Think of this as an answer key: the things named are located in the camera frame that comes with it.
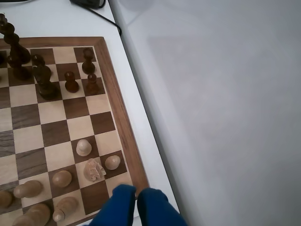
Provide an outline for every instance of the pawn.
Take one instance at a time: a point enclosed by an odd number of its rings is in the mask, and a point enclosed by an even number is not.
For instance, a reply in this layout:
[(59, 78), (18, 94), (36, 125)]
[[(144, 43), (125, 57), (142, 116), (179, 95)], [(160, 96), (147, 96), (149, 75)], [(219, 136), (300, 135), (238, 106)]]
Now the pawn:
[(97, 77), (95, 74), (88, 75), (87, 92), (91, 95), (96, 95), (99, 92)]
[(13, 196), (8, 191), (0, 191), (0, 208), (7, 208), (11, 205)]
[(20, 59), (13, 59), (12, 56), (8, 56), (7, 61), (8, 64), (13, 68), (13, 75), (17, 79), (26, 80), (32, 76), (25, 67), (22, 67)]
[(109, 158), (106, 159), (104, 162), (104, 165), (108, 170), (115, 170), (118, 168), (120, 164), (120, 157), (117, 155), (110, 156)]
[(50, 209), (45, 204), (36, 204), (19, 216), (13, 226), (45, 226), (50, 219)]
[(78, 201), (74, 197), (65, 197), (56, 205), (52, 218), (55, 222), (63, 221), (74, 213), (78, 206)]
[(58, 187), (67, 187), (72, 181), (72, 175), (66, 170), (57, 172), (52, 177), (52, 182)]
[(83, 50), (85, 62), (81, 66), (83, 72), (86, 74), (92, 74), (95, 71), (95, 65), (92, 63), (93, 51), (90, 48), (85, 48)]
[(87, 140), (82, 139), (77, 142), (76, 152), (79, 156), (87, 156), (91, 151), (92, 146)]
[(76, 93), (79, 90), (79, 84), (75, 81), (75, 75), (73, 72), (65, 73), (65, 88), (71, 93)]
[(23, 185), (18, 185), (14, 189), (14, 196), (16, 198), (32, 198), (34, 196), (37, 196), (42, 192), (43, 186), (42, 184), (37, 180), (30, 180), (25, 182)]

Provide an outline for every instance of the black pawn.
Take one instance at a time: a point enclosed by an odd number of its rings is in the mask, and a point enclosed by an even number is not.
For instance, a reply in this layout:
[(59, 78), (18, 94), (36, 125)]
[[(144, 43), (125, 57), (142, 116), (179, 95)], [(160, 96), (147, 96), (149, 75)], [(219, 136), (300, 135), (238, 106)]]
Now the black pawn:
[(50, 75), (51, 75), (51, 70), (50, 70), (49, 67), (47, 67), (45, 65), (45, 60), (41, 55), (35, 54), (35, 55), (32, 56), (32, 65), (33, 66), (42, 65), (43, 67), (45, 67), (45, 70), (48, 70), (50, 72)]
[(73, 72), (65, 73), (65, 88), (71, 93), (76, 93), (79, 90), (79, 84), (75, 81), (75, 75)]
[(91, 95), (99, 93), (99, 87), (97, 85), (97, 77), (95, 74), (88, 75), (87, 92)]
[(85, 48), (83, 50), (85, 62), (81, 66), (83, 72), (86, 74), (92, 74), (95, 72), (95, 65), (92, 63), (93, 51), (90, 48)]
[(13, 75), (17, 79), (27, 80), (32, 76), (25, 67), (22, 67), (22, 63), (19, 58), (13, 59), (12, 56), (8, 56), (7, 61), (8, 64), (13, 68)]

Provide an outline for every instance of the dark square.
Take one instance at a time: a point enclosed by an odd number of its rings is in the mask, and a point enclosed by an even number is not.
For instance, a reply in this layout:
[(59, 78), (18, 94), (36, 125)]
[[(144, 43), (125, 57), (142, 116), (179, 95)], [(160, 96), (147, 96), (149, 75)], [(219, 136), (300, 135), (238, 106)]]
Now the dark square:
[(8, 63), (6, 61), (7, 59), (7, 54), (6, 54), (6, 51), (3, 50), (3, 51), (0, 51), (0, 57), (3, 57), (4, 61), (2, 62), (2, 64), (0, 64), (0, 68), (6, 68), (8, 67)]
[(45, 147), (70, 141), (66, 120), (42, 124), (41, 126)]
[(9, 87), (0, 88), (0, 109), (10, 107)]
[[(47, 206), (49, 207), (49, 209), (50, 209), (50, 219), (49, 219), (49, 221), (47, 222), (47, 224), (45, 224), (45, 226), (57, 226), (56, 222), (52, 219), (52, 215), (53, 215), (53, 212), (54, 212), (54, 206), (53, 206), (53, 201), (52, 201), (52, 199), (48, 199), (48, 200), (42, 201), (42, 202), (40, 202), (40, 203), (47, 205)], [(25, 214), (25, 213), (30, 209), (30, 207), (32, 207), (32, 206), (33, 206), (33, 205), (24, 207), (24, 208), (22, 209), (23, 214)]]
[(96, 59), (95, 59), (95, 53), (94, 53), (92, 47), (75, 47), (73, 49), (74, 49), (74, 53), (75, 53), (75, 57), (76, 57), (76, 62), (77, 63), (85, 62), (84, 53), (83, 53), (83, 50), (85, 48), (89, 48), (89, 49), (92, 50), (92, 52), (93, 52), (93, 59), (92, 59), (92, 61), (96, 61)]
[[(52, 182), (52, 177), (54, 176), (54, 174), (56, 174), (62, 170), (66, 170), (66, 171), (70, 172), (72, 175), (72, 181), (67, 187), (58, 187), (58, 186), (55, 186)], [(48, 175), (49, 175), (52, 198), (58, 197), (63, 194), (67, 194), (69, 192), (73, 192), (75, 190), (79, 190), (79, 179), (77, 177), (75, 165), (71, 165), (71, 166), (67, 166), (67, 167), (63, 167), (61, 169), (51, 171), (48, 173)]]
[(12, 107), (13, 129), (40, 125), (38, 104)]
[(80, 192), (83, 199), (86, 215), (100, 210), (105, 202), (109, 199), (105, 180), (84, 187), (80, 190)]
[(61, 93), (61, 87), (60, 87), (60, 83), (58, 81), (54, 81), (53, 84), (58, 88), (59, 93), (57, 94), (57, 96), (52, 99), (52, 100), (45, 100), (41, 97), (40, 93), (39, 93), (39, 85), (35, 84), (36, 86), (36, 93), (37, 93), (37, 100), (38, 103), (44, 103), (44, 102), (51, 102), (51, 101), (56, 101), (56, 100), (62, 100), (62, 93)]
[(15, 154), (14, 133), (12, 130), (0, 132), (0, 157)]
[[(77, 142), (81, 139), (86, 139), (92, 146), (92, 151), (87, 156), (79, 156), (76, 152)], [(98, 152), (95, 137), (90, 136), (90, 137), (85, 137), (85, 138), (81, 138), (81, 139), (71, 141), (71, 146), (72, 146), (72, 150), (73, 150), (73, 156), (74, 156), (75, 163), (79, 163), (79, 162), (86, 161), (91, 158), (99, 157), (99, 152)]]
[(67, 119), (89, 115), (85, 97), (63, 100)]
[(111, 112), (90, 115), (94, 134), (115, 130)]
[(19, 180), (48, 171), (44, 148), (16, 154), (16, 162)]
[[(87, 91), (87, 84), (88, 84), (88, 79), (82, 79), (81, 82), (83, 83), (83, 88), (85, 92), (85, 96), (92, 96), (88, 91)], [(97, 78), (96, 83), (99, 87), (99, 92), (96, 93), (95, 95), (98, 94), (105, 94), (104, 87), (103, 87), (103, 81), (102, 78)]]
[(77, 67), (77, 63), (70, 64), (58, 64), (56, 65), (57, 75), (59, 81), (66, 81), (65, 72), (73, 72), (75, 79), (80, 79), (79, 68)]
[[(32, 74), (32, 66), (26, 66), (25, 68)], [(17, 79), (14, 76), (14, 69), (10, 67), (8, 68), (8, 83), (9, 86), (29, 85), (29, 84), (34, 84), (34, 78), (33, 75), (31, 75), (31, 77), (26, 80)]]
[(0, 215), (4, 213), (8, 213), (11, 211), (15, 211), (22, 208), (21, 199), (17, 199), (13, 195), (14, 188), (19, 185), (19, 181), (10, 182), (8, 184), (0, 185), (0, 190), (5, 190), (11, 193), (13, 197), (12, 204), (8, 208), (0, 208)]
[(45, 64), (54, 65), (55, 56), (52, 48), (34, 48), (30, 50), (31, 55), (39, 54), (43, 57)]
[[(110, 156), (113, 156), (113, 155), (119, 156), (120, 165), (115, 170), (109, 170), (106, 168), (104, 163), (107, 160), (107, 158), (109, 158)], [(114, 176), (125, 173), (127, 171), (127, 167), (126, 167), (126, 163), (124, 162), (124, 159), (123, 159), (122, 151), (117, 151), (117, 152), (113, 152), (110, 154), (100, 156), (100, 162), (102, 163), (102, 166), (103, 166), (105, 172), (107, 173), (106, 175), (104, 175), (104, 178), (106, 178), (106, 179), (112, 178)]]

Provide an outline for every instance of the dark wooden chess piece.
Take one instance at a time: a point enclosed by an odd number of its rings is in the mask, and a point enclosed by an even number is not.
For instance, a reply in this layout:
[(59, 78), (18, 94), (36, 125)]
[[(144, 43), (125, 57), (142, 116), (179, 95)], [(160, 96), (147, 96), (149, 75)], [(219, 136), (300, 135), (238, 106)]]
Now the dark wooden chess piece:
[(8, 64), (13, 68), (13, 75), (17, 79), (26, 80), (32, 76), (25, 67), (22, 67), (22, 63), (19, 58), (13, 59), (12, 56), (8, 56), (7, 61)]
[(45, 67), (45, 70), (48, 70), (51, 74), (50, 68), (45, 65), (44, 58), (39, 54), (35, 54), (32, 56), (32, 65), (34, 65), (34, 66), (42, 65)]
[(0, 54), (0, 64), (2, 64), (5, 61), (5, 58)]
[(39, 85), (39, 93), (45, 100), (54, 99), (58, 93), (58, 88), (50, 81), (51, 72), (43, 66), (33, 67), (33, 75)]
[(76, 93), (79, 90), (79, 84), (75, 81), (75, 75), (73, 72), (65, 73), (65, 88), (71, 93)]
[(83, 72), (86, 74), (92, 74), (95, 72), (95, 65), (92, 63), (93, 51), (90, 48), (84, 48), (83, 50), (85, 62), (82, 65)]
[(8, 23), (4, 14), (0, 14), (0, 33), (4, 35), (4, 41), (10, 45), (10, 55), (12, 58), (19, 58), (21, 64), (28, 63), (30, 61), (30, 53), (19, 44), (20, 38), (15, 34), (15, 27)]
[(97, 77), (95, 74), (88, 75), (87, 91), (91, 95), (96, 95), (99, 93), (99, 87), (96, 82)]

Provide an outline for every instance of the black cable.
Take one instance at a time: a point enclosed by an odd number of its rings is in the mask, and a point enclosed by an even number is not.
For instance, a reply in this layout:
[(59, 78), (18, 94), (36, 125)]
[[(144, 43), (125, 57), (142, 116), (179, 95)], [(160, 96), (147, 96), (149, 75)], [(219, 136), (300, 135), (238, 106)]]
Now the black cable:
[(80, 6), (80, 7), (85, 8), (86, 10), (90, 11), (91, 13), (94, 13), (95, 15), (100, 16), (100, 17), (101, 17), (102, 19), (104, 19), (105, 21), (107, 21), (107, 22), (111, 23), (112, 25), (116, 26), (117, 29), (118, 29), (119, 35), (120, 35), (120, 36), (122, 35), (121, 27), (119, 27), (118, 24), (114, 23), (113, 21), (109, 20), (108, 18), (105, 18), (104, 16), (100, 15), (99, 13), (95, 12), (94, 10), (92, 10), (92, 9), (90, 9), (90, 8), (88, 8), (88, 7), (86, 7), (86, 6), (82, 5), (82, 4), (80, 4), (80, 3), (78, 3), (78, 2), (74, 2), (74, 1), (72, 1), (72, 2), (73, 2), (74, 4)]

